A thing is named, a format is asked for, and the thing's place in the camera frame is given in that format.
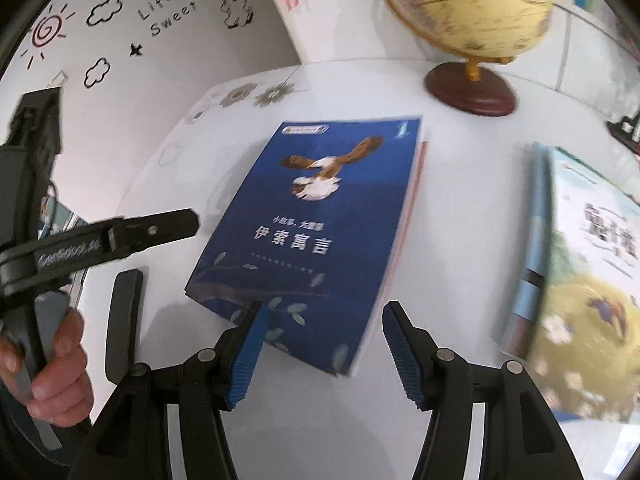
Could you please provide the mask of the left hand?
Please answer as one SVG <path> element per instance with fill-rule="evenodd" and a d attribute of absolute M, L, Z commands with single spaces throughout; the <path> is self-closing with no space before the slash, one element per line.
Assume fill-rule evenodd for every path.
<path fill-rule="evenodd" d="M 17 377 L 22 369 L 20 352 L 1 337 L 1 382 L 30 416 L 61 428 L 86 420 L 93 407 L 93 391 L 87 374 L 88 358 L 81 345 L 84 319 L 68 309 L 53 339 L 54 356 L 32 380 L 30 393 L 21 393 Z"/>

